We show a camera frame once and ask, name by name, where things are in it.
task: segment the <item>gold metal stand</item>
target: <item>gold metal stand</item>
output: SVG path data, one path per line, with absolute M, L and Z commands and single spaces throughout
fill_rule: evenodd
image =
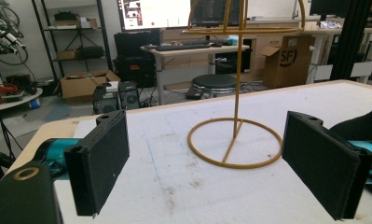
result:
M 227 157 L 232 149 L 233 144 L 235 143 L 236 137 L 239 133 L 239 130 L 241 129 L 241 125 L 246 122 L 252 125 L 256 125 L 258 127 L 261 127 L 270 133 L 272 133 L 276 139 L 279 141 L 280 145 L 282 145 L 282 139 L 281 137 L 275 133 L 271 128 L 260 124 L 258 122 L 248 120 L 248 119 L 239 119 L 238 118 L 238 108 L 239 108 L 239 95 L 240 95 L 240 88 L 241 88 L 241 46 L 243 43 L 243 35 L 249 35 L 249 34 L 285 34 L 285 33 L 296 33 L 303 31 L 305 27 L 305 8 L 304 3 L 302 0 L 298 0 L 300 9 L 301 9 L 301 25 L 299 28 L 283 28 L 283 27 L 276 27 L 276 28 L 248 28 L 247 27 L 247 8 L 248 8 L 248 0 L 238 0 L 241 2 L 241 8 L 240 8 L 240 19 L 239 19 L 239 27 L 228 27 L 228 18 L 229 18 L 229 10 L 231 6 L 232 0 L 227 0 L 227 6 L 226 6 L 226 13 L 225 13 L 225 20 L 222 27 L 217 28 L 192 28 L 191 27 L 191 21 L 192 17 L 194 15 L 195 8 L 199 2 L 199 0 L 195 0 L 192 7 L 191 12 L 189 14 L 188 18 L 188 26 L 187 29 L 183 31 L 183 34 L 186 35 L 238 35 L 238 61 L 237 61 L 237 84 L 236 84 L 236 94 L 235 94 L 235 111 L 234 111 L 234 118 L 222 118 L 222 119 L 209 119 L 206 120 L 200 124 L 197 124 L 194 128 L 191 129 L 191 131 L 188 134 L 188 144 L 193 150 L 193 152 L 201 157 L 202 159 L 215 164 L 219 166 L 224 166 L 228 168 L 238 168 L 238 169 L 251 169 L 256 167 L 265 166 L 268 164 L 273 163 L 274 161 L 278 160 L 281 156 L 281 151 L 278 150 L 278 154 L 272 158 L 270 158 L 267 161 L 262 161 L 255 164 L 231 164 L 226 163 Z M 212 160 L 206 156 L 204 156 L 202 153 L 200 153 L 192 144 L 192 134 L 197 130 L 200 126 L 203 126 L 207 123 L 217 122 L 217 121 L 223 121 L 223 120 L 233 120 L 233 134 L 232 134 L 232 141 L 228 147 L 227 153 L 222 161 L 215 161 Z

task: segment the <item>computer monitor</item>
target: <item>computer monitor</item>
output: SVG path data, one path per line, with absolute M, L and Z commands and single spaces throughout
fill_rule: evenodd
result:
M 312 0 L 310 15 L 321 16 L 320 21 L 325 21 L 326 16 L 346 17 L 351 0 Z
M 225 19 L 227 0 L 199 0 L 191 24 L 193 26 L 215 27 L 222 25 Z M 240 1 L 231 1 L 228 26 L 238 26 L 240 16 Z
M 187 27 L 190 0 L 117 0 L 122 32 Z

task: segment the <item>white table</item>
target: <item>white table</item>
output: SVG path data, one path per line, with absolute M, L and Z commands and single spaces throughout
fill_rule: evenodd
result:
M 242 50 L 247 49 L 248 46 L 242 46 Z M 215 57 L 216 53 L 228 53 L 238 51 L 238 46 L 223 46 L 221 48 L 210 47 L 207 49 L 182 49 L 182 50 L 170 50 L 170 51 L 157 51 L 155 49 L 146 49 L 141 47 L 142 50 L 146 50 L 152 54 L 156 59 L 156 69 L 157 69 L 157 89 L 158 89 L 158 103 L 164 105 L 163 99 L 163 85 L 164 85 L 164 74 L 170 73 L 171 76 L 185 76 L 187 74 L 204 75 L 204 74 L 214 74 L 215 73 Z M 177 57 L 177 56 L 191 56 L 197 54 L 207 54 L 209 55 L 210 61 L 207 66 L 198 70 L 195 67 L 181 67 L 179 69 L 165 70 L 162 64 L 162 58 L 167 57 Z
M 317 80 L 327 80 L 331 76 L 332 64 L 319 64 L 321 49 L 324 46 L 324 40 L 327 36 L 340 35 L 342 29 L 323 29 L 316 25 L 316 22 L 307 22 L 304 35 L 313 35 L 316 37 L 315 50 L 310 60 L 309 75 L 306 84 L 311 84 Z M 358 77 L 358 81 L 366 83 L 372 73 L 372 28 L 365 28 L 365 36 L 360 47 L 360 52 L 366 53 L 365 60 L 362 63 L 355 63 L 351 71 L 351 77 Z
M 55 181 L 64 223 L 372 223 L 372 194 L 366 190 L 356 218 L 335 221 L 283 159 L 235 170 L 197 157 L 186 142 L 190 129 L 206 119 L 233 116 L 233 106 L 228 96 L 128 111 L 131 155 L 100 215 L 78 217 L 70 182 Z M 330 128 L 371 108 L 372 86 L 332 81 L 243 94 L 239 115 L 282 136 L 288 110 L 313 115 Z M 72 137 L 79 121 L 95 118 L 43 125 L 10 170 L 29 161 L 46 139 Z M 227 148 L 228 125 L 213 126 L 215 138 L 212 132 L 197 133 L 194 144 L 207 152 Z M 273 136 L 257 128 L 239 133 L 238 139 L 232 160 L 266 159 L 266 153 L 279 150 Z

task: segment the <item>cardboard box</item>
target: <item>cardboard box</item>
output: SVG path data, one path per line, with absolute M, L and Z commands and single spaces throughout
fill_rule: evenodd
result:
M 81 27 L 81 21 L 75 20 L 75 21 L 55 21 L 55 25 L 57 26 L 72 26 L 75 25 L 77 28 Z
M 112 71 L 70 73 L 61 79 L 62 96 L 67 104 L 92 103 L 96 87 L 121 79 Z
M 261 54 L 265 60 L 263 84 L 269 88 L 304 85 L 307 81 L 310 59 L 314 46 L 311 35 L 288 35 L 282 39 L 282 46 L 265 47 Z
M 87 29 L 87 28 L 98 29 L 98 23 L 96 22 L 96 19 L 81 17 L 80 21 L 81 21 L 81 28 L 84 28 L 84 29 Z
M 58 60 L 76 59 L 80 57 L 81 57 L 80 49 L 67 49 L 67 50 L 57 52 Z

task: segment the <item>black stool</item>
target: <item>black stool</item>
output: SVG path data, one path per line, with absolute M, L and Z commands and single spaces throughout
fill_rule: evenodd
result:
M 217 97 L 217 94 L 234 92 L 236 78 L 229 75 L 202 75 L 192 79 L 192 88 L 209 94 L 209 98 Z

